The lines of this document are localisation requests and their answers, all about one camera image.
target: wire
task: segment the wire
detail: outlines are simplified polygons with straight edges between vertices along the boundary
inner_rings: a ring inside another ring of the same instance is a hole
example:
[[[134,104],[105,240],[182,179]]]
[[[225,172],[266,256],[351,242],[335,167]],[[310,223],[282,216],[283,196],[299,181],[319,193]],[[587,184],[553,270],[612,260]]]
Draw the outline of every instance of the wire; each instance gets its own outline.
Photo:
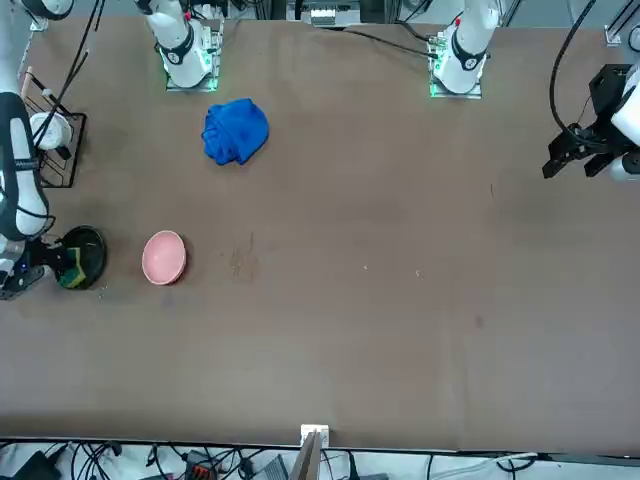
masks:
[[[157,445],[153,446],[153,460],[156,463],[156,467],[158,467],[158,473],[160,473],[160,476],[164,480],[170,480],[169,477],[167,477],[167,474],[164,473],[164,470],[162,470],[162,467],[160,466],[160,460],[158,460],[158,446]]]
[[[100,28],[100,20],[102,19],[102,12],[104,11],[105,3],[107,3],[107,0],[102,0],[102,5],[100,5],[100,12],[98,13],[98,19],[96,20],[96,26],[93,27],[94,32],[97,32],[98,28]]]
[[[460,18],[460,15],[462,15],[463,13],[464,13],[464,10],[462,10],[458,15],[453,17],[453,20],[451,20],[451,23],[449,23],[449,25],[453,25],[453,22],[455,22],[458,18]]]
[[[584,112],[587,110],[587,105],[589,105],[589,100],[591,100],[591,95],[589,95],[585,100],[584,105],[582,107],[582,111],[580,112],[580,116],[578,117],[578,120],[576,120],[576,123],[580,123],[580,120],[582,120],[582,116],[584,115]]]
[[[333,457],[326,458],[324,460],[320,460],[321,462],[328,462],[329,460],[335,460],[336,458],[340,458],[342,455],[334,455]]]
[[[102,468],[102,465],[100,465],[100,458],[109,449],[109,446],[107,444],[102,444],[98,447],[97,450],[94,450],[91,444],[88,443],[87,447],[89,448],[91,453],[87,452],[87,449],[84,447],[84,445],[82,446],[82,450],[84,450],[84,452],[89,456],[89,458],[93,462],[93,466],[91,467],[91,476],[94,476],[93,472],[95,471],[96,467],[98,467],[98,473],[100,474],[100,478],[102,478],[102,480],[111,480],[109,475],[107,475],[107,472],[105,472],[104,469]]]
[[[236,10],[239,12],[243,12],[247,8],[247,6],[239,0],[231,0],[231,4],[236,7]]]
[[[222,462],[224,461],[225,458],[228,457],[228,455],[225,455],[216,465],[220,465],[220,473],[222,473],[223,475],[225,473],[229,473],[229,471],[231,470],[231,467],[233,467],[233,463],[236,461],[236,454],[239,453],[239,450],[233,450],[233,456],[231,457],[231,462],[229,463],[229,468],[224,468],[222,466]]]
[[[71,85],[71,82],[73,82],[76,75],[80,71],[80,67],[82,67],[82,65],[84,64],[86,57],[88,56],[89,52],[87,50],[84,56],[82,57],[82,60],[80,61],[80,63],[78,63],[80,54],[82,53],[82,50],[84,49],[84,46],[87,43],[87,38],[89,36],[89,31],[91,30],[91,25],[93,25],[93,20],[94,18],[96,18],[96,12],[98,10],[98,5],[100,5],[100,1],[101,0],[95,0],[93,4],[93,9],[91,10],[91,14],[89,15],[89,21],[87,22],[84,32],[82,33],[82,39],[80,40],[80,45],[78,46],[76,54],[73,58],[73,62],[71,63],[71,67],[69,68],[69,72],[67,73],[67,77],[62,85],[62,89],[60,90],[60,95],[58,96],[57,101],[53,104],[51,111],[49,112],[49,115],[47,115],[47,118],[44,120],[44,122],[42,122],[42,124],[40,124],[40,126],[38,127],[38,130],[33,135],[35,138],[38,136],[38,134],[40,134],[40,137],[34,142],[36,147],[40,145],[40,142],[42,141],[42,138],[44,137],[47,129],[49,128],[49,125],[51,124],[51,121],[53,120],[53,117],[55,116],[56,111],[58,110],[58,108],[60,107],[60,104],[62,103],[62,98],[64,97],[67,89]],[[100,18],[102,17],[102,12],[104,9],[104,3],[105,3],[105,0],[102,0],[102,8],[100,8],[100,11],[98,13],[97,25],[94,31],[97,31],[97,27],[99,26]]]
[[[49,446],[49,448],[47,448],[47,449],[44,451],[44,455],[45,455],[45,456],[47,456],[47,454],[48,454],[51,450],[53,450],[57,445],[62,445],[62,444],[69,445],[69,442],[56,442],[56,443],[52,443],[52,444]]]
[[[517,453],[514,455],[505,455],[505,456],[496,457],[496,458],[487,458],[485,460],[482,460],[481,462],[478,462],[468,467],[454,468],[452,470],[438,472],[433,476],[431,480],[444,480],[445,478],[449,478],[449,477],[457,477],[460,475],[477,473],[482,471],[485,467],[487,467],[492,463],[497,464],[498,462],[506,462],[509,460],[520,460],[520,459],[530,460],[532,457],[537,458],[538,454],[534,452],[529,452],[529,453]]]
[[[78,450],[80,450],[80,445],[76,447],[71,456],[71,480],[76,480],[76,456],[78,455]]]
[[[394,23],[397,23],[398,25],[403,26],[411,35],[413,35],[418,40],[422,40],[423,42],[428,42],[431,38],[433,38],[433,35],[427,35],[426,37],[423,35],[420,35],[418,32],[414,30],[414,28],[411,25],[409,25],[404,20],[396,20]]]
[[[415,48],[405,47],[404,45],[400,45],[399,43],[394,43],[384,38],[376,37],[374,35],[370,35],[364,32],[358,32],[356,30],[342,30],[344,33],[350,33],[352,35],[359,35],[361,37],[369,38],[371,40],[375,40],[377,42],[386,43],[387,45],[391,45],[392,47],[399,48],[400,50],[404,50],[406,52],[415,53],[416,55],[421,55],[423,57],[429,57],[433,59],[437,59],[438,56],[435,53],[423,52],[422,50],[416,50]]]
[[[347,450],[347,455],[349,455],[349,480],[360,480],[360,475],[358,474],[358,467],[356,466],[356,459],[351,453],[351,450]]]
[[[411,12],[409,14],[409,16],[407,18],[404,19],[405,22],[408,22],[409,20],[411,20],[416,13],[418,13],[420,11],[420,9],[422,7],[424,7],[424,10],[422,13],[426,12],[428,10],[428,8],[431,6],[431,4],[433,3],[433,0],[422,0],[418,6],[413,10],[413,12]]]
[[[427,475],[425,476],[425,480],[430,480],[431,479],[431,465],[433,465],[434,457],[435,457],[435,455],[431,455],[429,457],[429,463],[427,464]]]
[[[511,480],[516,480],[516,468],[513,466],[513,462],[511,460],[509,460],[509,466],[511,468]]]
[[[217,467],[218,465],[220,465],[222,462],[224,462],[225,458],[227,458],[232,453],[235,453],[236,451],[237,451],[237,448],[232,448],[230,450],[225,450],[224,452],[219,452],[219,453],[215,454],[213,456],[213,460],[217,460],[215,466]]]
[[[84,448],[83,443],[84,443],[84,442],[80,442],[80,443],[78,444],[78,449],[82,448],[82,449],[85,451],[85,453],[86,453],[87,451],[86,451],[86,449]],[[91,463],[91,457],[90,457],[90,456],[87,456],[87,459],[86,459],[86,460],[84,461],[84,463],[82,464],[82,468],[80,469],[80,473],[78,474],[78,478],[82,478],[82,472],[84,472],[84,474],[85,474],[85,475],[84,475],[84,478],[85,478],[85,480],[88,480],[88,478],[89,478],[89,472],[91,471],[91,467],[89,467],[89,464],[90,464],[90,463]]]
[[[556,108],[555,87],[556,87],[556,78],[558,76],[558,68],[560,67],[560,62],[562,61],[562,57],[564,56],[565,52],[567,51],[567,48],[569,47],[569,44],[571,43],[571,40],[573,39],[574,35],[578,31],[578,28],[580,27],[580,25],[584,21],[585,17],[589,13],[589,11],[591,11],[591,8],[593,7],[593,5],[597,1],[598,0],[589,0],[589,3],[587,3],[587,5],[584,7],[584,10],[582,10],[582,13],[580,14],[580,16],[578,17],[578,19],[575,21],[575,23],[571,27],[571,30],[569,30],[569,34],[567,35],[567,38],[565,38],[564,43],[562,44],[562,47],[560,47],[560,51],[558,52],[558,56],[556,57],[555,62],[553,62],[553,68],[551,70],[551,79],[549,81],[549,106],[551,108],[551,115],[553,115],[553,119],[558,124],[558,127],[560,127],[560,129],[564,133],[566,133],[567,135],[572,137],[574,139],[574,141],[576,141],[579,144],[590,146],[590,147],[603,147],[604,143],[595,142],[595,141],[592,141],[592,140],[587,140],[586,138],[583,138],[583,137],[577,135],[575,132],[571,131],[562,122],[562,120],[560,119],[560,115],[558,115],[558,110]]]
[[[207,454],[207,459],[209,460],[209,463],[211,464],[211,466],[213,467],[213,457],[211,456],[211,454],[209,453],[209,449],[207,447],[204,447],[204,453]]]
[[[173,451],[175,452],[175,454],[176,454],[176,455],[178,455],[178,456],[180,457],[180,459],[181,459],[183,462],[186,462],[186,461],[187,461],[187,457],[188,457],[188,455],[187,455],[186,453],[180,453],[180,452],[178,451],[178,449],[177,449],[177,448],[176,448],[172,443],[169,443],[169,447],[171,448],[171,450],[173,450]]]
[[[327,452],[322,450],[322,456],[324,457],[325,462],[327,462],[327,469],[329,470],[329,476],[331,480],[335,480],[333,477],[333,469],[331,468],[331,462],[329,461],[329,457],[327,457]]]
[[[259,453],[264,452],[265,449],[261,448],[260,450],[258,450],[257,452],[252,453],[251,455],[249,455],[248,457],[244,458],[244,462],[248,462],[249,460],[251,460],[253,457],[255,457],[256,455],[258,455]],[[238,470],[238,468],[240,468],[240,466],[243,464],[242,461],[238,462],[238,465],[236,465],[235,467],[233,467],[231,470],[229,470],[229,473],[227,473],[224,477],[222,477],[220,480],[225,480],[226,478],[229,478],[231,475],[233,475],[233,473]]]
[[[517,467],[513,465],[513,461],[508,460],[508,462],[509,462],[509,468],[503,467],[502,465],[500,465],[500,462],[496,462],[496,465],[503,472],[515,473],[515,472],[521,472],[522,470],[526,470],[527,468],[531,467],[534,463],[536,463],[535,459],[533,458],[528,460],[526,463],[522,465],[518,465]]]

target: pink bowl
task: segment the pink bowl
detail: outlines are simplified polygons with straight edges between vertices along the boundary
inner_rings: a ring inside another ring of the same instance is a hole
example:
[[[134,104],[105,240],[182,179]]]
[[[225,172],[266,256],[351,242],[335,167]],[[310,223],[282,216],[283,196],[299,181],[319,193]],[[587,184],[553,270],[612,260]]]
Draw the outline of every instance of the pink bowl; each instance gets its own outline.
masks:
[[[163,230],[149,239],[142,253],[142,271],[154,285],[175,282],[187,263],[184,242],[175,232]]]

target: wire rack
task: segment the wire rack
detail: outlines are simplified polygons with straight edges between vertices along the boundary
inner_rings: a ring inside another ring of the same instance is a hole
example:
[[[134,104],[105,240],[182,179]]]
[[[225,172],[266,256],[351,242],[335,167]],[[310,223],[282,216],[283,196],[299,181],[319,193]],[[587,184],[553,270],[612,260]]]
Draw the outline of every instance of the wire rack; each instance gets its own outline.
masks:
[[[24,104],[29,117],[36,113],[48,113],[57,101],[49,90],[33,73],[25,74]],[[64,105],[59,105],[57,112],[71,126],[71,142],[65,148],[55,150],[37,149],[40,177],[43,188],[71,188],[76,177],[78,159],[82,150],[84,128],[87,115],[72,113]]]

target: black cable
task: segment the black cable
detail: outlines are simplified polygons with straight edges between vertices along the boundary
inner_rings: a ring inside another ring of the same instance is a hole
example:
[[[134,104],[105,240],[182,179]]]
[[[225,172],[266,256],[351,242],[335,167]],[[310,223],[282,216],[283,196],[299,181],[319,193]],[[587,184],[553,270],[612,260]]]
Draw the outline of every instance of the black cable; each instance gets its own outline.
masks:
[[[47,448],[47,449],[43,452],[43,453],[44,453],[44,455],[45,455],[45,457],[47,456],[47,454],[48,454],[51,450],[53,450],[53,449],[54,449],[54,447],[55,447],[56,445],[60,445],[61,443],[65,443],[65,442],[56,442],[56,443],[54,443],[54,444],[50,445],[50,446],[49,446],[49,448]]]
[[[249,480],[250,477],[249,475],[247,475],[247,465],[249,467],[251,467],[251,472],[253,472],[253,467],[251,466],[251,460],[246,460],[243,456],[242,456],[242,450],[238,450],[238,476],[241,478],[241,480]]]
[[[229,468],[227,468],[227,469],[225,469],[225,468],[222,466],[222,462],[224,461],[224,459],[225,459],[225,458],[227,458],[227,457],[228,457],[228,455],[226,455],[226,456],[225,456],[225,457],[223,457],[219,462],[217,462],[217,463],[216,463],[216,466],[217,466],[217,465],[220,465],[219,472],[220,472],[221,474],[223,474],[223,475],[224,475],[224,474],[226,474],[226,473],[229,473],[229,471],[230,471],[230,470],[231,470],[231,468],[233,467],[233,463],[236,461],[236,454],[237,454],[237,453],[239,453],[239,452],[240,452],[239,450],[233,450],[233,452],[232,452],[232,453],[233,453],[233,456],[231,457],[231,462],[229,463]]]
[[[431,6],[432,3],[433,3],[433,0],[422,0],[418,4],[418,6],[413,10],[413,12],[411,12],[409,14],[409,16],[404,19],[404,21],[408,22],[409,20],[411,20],[416,15],[416,13],[418,13],[420,11],[420,9],[422,7],[424,7],[424,11],[422,13],[426,12],[429,9],[429,7]]]
[[[102,478],[102,480],[111,480],[111,477],[109,477],[109,475],[107,474],[107,472],[105,472],[104,468],[102,468],[102,465],[100,465],[100,458],[102,458],[102,455],[104,455],[104,453],[109,450],[109,445],[104,444],[101,445],[100,447],[98,447],[97,450],[93,450],[93,447],[91,446],[91,444],[87,444],[87,446],[89,447],[89,450],[91,450],[91,453],[94,456],[94,467],[98,467],[98,473],[100,473],[100,478]]]
[[[47,451],[44,453],[44,456],[47,457],[47,453],[50,452],[51,449],[56,445],[57,444],[53,444],[51,447],[49,447]],[[53,452],[51,455],[47,457],[47,461],[53,466],[57,465],[58,460],[60,460],[60,457],[67,450],[68,446],[69,446],[69,442],[63,443],[61,447],[58,447],[58,449],[55,452]]]
[[[196,11],[195,7],[193,7],[193,6],[191,5],[191,0],[189,0],[189,2],[188,2],[188,4],[187,4],[187,5],[188,5],[188,6],[187,6],[187,11],[188,11],[191,15],[193,15],[193,17],[194,17],[194,18],[196,18],[196,19],[198,19],[198,20],[207,20],[207,18],[206,18],[204,15],[202,15],[201,13],[198,13],[198,12]]]
[[[458,18],[460,18],[460,15],[462,15],[463,13],[464,13],[464,10],[462,10],[458,15],[453,17],[453,20],[451,20],[451,23],[449,23],[449,25],[453,25],[453,22],[455,22]]]
[[[40,142],[42,141],[44,134],[49,128],[49,125],[51,124],[51,121],[53,120],[53,117],[55,116],[57,109],[60,107],[60,104],[62,103],[62,98],[64,97],[64,94],[69,88],[69,85],[71,85],[71,82],[73,81],[73,79],[78,74],[79,67],[76,68],[78,66],[78,59],[80,58],[80,54],[82,53],[82,50],[84,49],[85,44],[87,43],[87,37],[89,36],[89,31],[91,30],[91,25],[93,24],[93,20],[96,16],[96,11],[98,9],[99,4],[100,4],[100,0],[95,0],[93,4],[93,9],[91,10],[91,14],[89,15],[89,21],[87,22],[84,32],[82,33],[82,39],[80,40],[80,45],[78,46],[78,50],[76,51],[76,54],[73,58],[73,62],[71,63],[71,68],[69,68],[69,72],[67,73],[67,77],[62,85],[62,89],[60,90],[60,95],[58,96],[57,101],[53,104],[51,111],[47,115],[47,118],[44,120],[44,122],[42,122],[42,124],[40,124],[40,127],[38,127],[38,130],[33,134],[34,139],[35,137],[38,136],[38,134],[40,134],[40,137],[37,140],[34,140],[34,144],[36,147],[40,145]],[[80,62],[80,66],[84,64],[84,60],[86,59],[87,54],[88,52],[85,52],[85,55],[83,56],[83,59]]]
[[[261,448],[260,450],[258,450],[257,452],[252,453],[251,455],[249,455],[248,457],[244,458],[244,462],[248,462],[249,460],[251,460],[253,457],[255,457],[256,455],[258,455],[259,453],[264,452],[265,449]],[[233,467],[231,470],[229,470],[229,473],[227,473],[224,477],[222,477],[220,480],[225,480],[226,478],[229,478],[231,475],[233,475],[233,473],[238,470],[238,468],[240,468],[240,466],[243,464],[242,461],[238,462],[238,465],[236,465],[235,467]]]
[[[423,57],[429,57],[433,59],[438,59],[438,56],[435,53],[423,52],[422,50],[416,50],[415,48],[405,47],[404,45],[400,45],[399,43],[394,43],[389,40],[385,40],[384,38],[376,37],[374,35],[370,35],[364,32],[358,32],[356,30],[342,30],[344,33],[351,33],[352,35],[359,35],[361,37],[369,38],[371,40],[375,40],[377,42],[382,42],[387,45],[391,45],[392,47],[399,48],[400,50],[404,50],[406,52],[415,53],[417,55],[421,55]]]
[[[160,476],[163,478],[163,480],[170,480],[169,477],[167,477],[167,474],[164,473],[164,470],[162,470],[162,467],[160,466],[160,460],[158,460],[158,446],[154,445],[153,446],[153,459],[156,463],[156,467],[158,467],[158,473],[160,473]]]
[[[513,462],[511,460],[507,460],[507,461],[509,462],[509,468],[500,465],[500,462],[496,462],[496,465],[503,472],[513,473],[513,474],[515,474],[516,472],[521,472],[522,470],[526,470],[531,465],[536,463],[535,459],[532,459],[532,460],[528,460],[527,463],[523,463],[522,465],[518,465],[516,467],[516,466],[513,465]]]
[[[331,468],[331,462],[329,461],[329,457],[327,457],[327,452],[322,450],[322,456],[324,457],[325,461],[327,462],[327,469],[329,470],[329,476],[331,477],[331,480],[335,480],[333,478],[333,469]]]
[[[86,446],[89,447],[91,452],[93,452],[93,447],[89,446],[89,444],[87,444]],[[87,456],[86,462],[91,462],[91,467],[90,468],[87,467],[87,471],[86,471],[86,473],[84,475],[84,478],[85,478],[85,480],[88,480],[89,479],[89,473],[91,473],[91,478],[95,479],[96,477],[95,477],[94,472],[96,471],[96,459],[94,458],[93,453],[89,453],[84,445],[82,446],[82,450],[84,450],[84,453]]]
[[[78,447],[82,447],[84,449],[83,446],[84,442],[80,442]],[[89,464],[91,463],[91,458],[87,457],[87,459],[84,461],[84,463],[82,464],[82,468],[80,468],[80,473],[78,473],[78,478],[82,478],[82,472],[84,472],[84,478],[85,480],[89,479],[89,472],[91,471],[91,467],[89,467]]]
[[[76,480],[76,457],[78,456],[78,450],[80,450],[80,444],[78,444],[71,456],[71,480]]]
[[[426,37],[423,35],[420,35],[418,32],[415,31],[415,29],[411,25],[409,25],[404,20],[396,20],[394,23],[397,23],[398,25],[403,26],[411,35],[413,35],[418,40],[422,40],[423,42],[428,42],[431,38],[433,38],[433,35],[427,35]]]
[[[584,105],[582,106],[582,111],[580,112],[580,116],[578,117],[578,120],[576,120],[576,123],[580,123],[580,120],[582,120],[582,116],[584,115],[584,112],[587,110],[587,105],[589,105],[589,100],[591,100],[591,95],[589,95],[585,100]]]
[[[178,455],[180,457],[180,459],[186,463],[187,458],[189,457],[189,455],[187,453],[180,453],[178,451],[178,449],[173,445],[173,444],[169,444],[169,448],[171,448],[171,450],[173,450],[175,452],[176,455]]]
[[[562,47],[560,47],[560,51],[558,52],[558,56],[556,57],[556,60],[553,63],[553,69],[551,70],[551,79],[549,81],[549,106],[551,108],[551,115],[553,115],[553,119],[558,124],[558,127],[560,127],[560,129],[564,133],[566,133],[571,138],[573,138],[574,141],[576,141],[579,144],[585,145],[585,146],[603,147],[605,145],[604,143],[595,142],[593,140],[587,140],[586,138],[583,138],[583,137],[577,135],[575,132],[571,131],[562,122],[562,120],[560,119],[560,115],[558,115],[558,110],[556,108],[556,92],[555,92],[556,78],[558,76],[558,68],[560,67],[560,62],[562,61],[562,57],[564,56],[565,52],[567,51],[567,48],[569,47],[569,44],[571,43],[571,40],[573,39],[574,35],[578,31],[578,28],[580,27],[580,25],[584,21],[585,17],[587,16],[587,14],[589,13],[589,11],[591,10],[591,8],[593,7],[593,5],[596,2],[597,2],[597,0],[589,0],[589,3],[587,3],[587,5],[584,7],[584,10],[582,10],[582,13],[580,14],[580,16],[578,17],[578,19],[575,21],[575,23],[571,27],[571,30],[569,30],[569,34],[567,35],[567,38],[564,40],[564,43],[562,44]]]
[[[100,27],[100,20],[102,19],[102,12],[104,11],[104,4],[107,3],[107,0],[102,0],[102,5],[100,5],[100,12],[98,12],[98,19],[96,20],[96,25],[93,27],[93,31],[97,32]]]
[[[247,8],[242,0],[231,0],[231,4],[236,7],[236,10],[238,10],[239,12],[243,12]]]
[[[207,459],[209,459],[209,462],[211,463],[211,465],[213,465],[213,457],[209,453],[209,449],[207,447],[204,447],[204,453],[207,454]]]
[[[429,457],[429,463],[427,464],[427,476],[425,478],[425,480],[429,480],[431,478],[431,465],[433,465],[433,458],[435,457],[435,455],[431,455]]]
[[[358,468],[356,466],[356,459],[351,453],[350,450],[347,450],[347,455],[349,455],[349,480],[360,480],[360,475],[358,474]]]

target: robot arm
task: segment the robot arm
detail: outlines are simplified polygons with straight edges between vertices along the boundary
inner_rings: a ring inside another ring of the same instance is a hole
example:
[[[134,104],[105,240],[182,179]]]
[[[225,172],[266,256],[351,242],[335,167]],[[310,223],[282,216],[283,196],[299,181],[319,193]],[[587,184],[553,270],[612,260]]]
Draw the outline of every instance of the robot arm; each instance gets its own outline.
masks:
[[[552,178],[569,162],[589,158],[587,177],[611,165],[614,180],[640,179],[640,63],[608,64],[589,82],[596,120],[582,128],[574,123],[549,144],[549,161],[542,167]]]
[[[49,205],[40,186],[29,117],[13,64],[11,6],[0,8],[5,10],[0,13],[0,235],[17,242],[44,228]]]
[[[73,8],[74,0],[21,0],[22,5],[32,15],[46,18],[47,20],[62,20],[66,18]]]
[[[178,0],[134,0],[158,41],[160,55],[171,80],[190,88],[211,73],[212,62],[195,19],[186,20]]]
[[[499,22],[495,0],[465,0],[464,12],[442,33],[447,50],[435,76],[447,90],[464,94],[475,87]]]

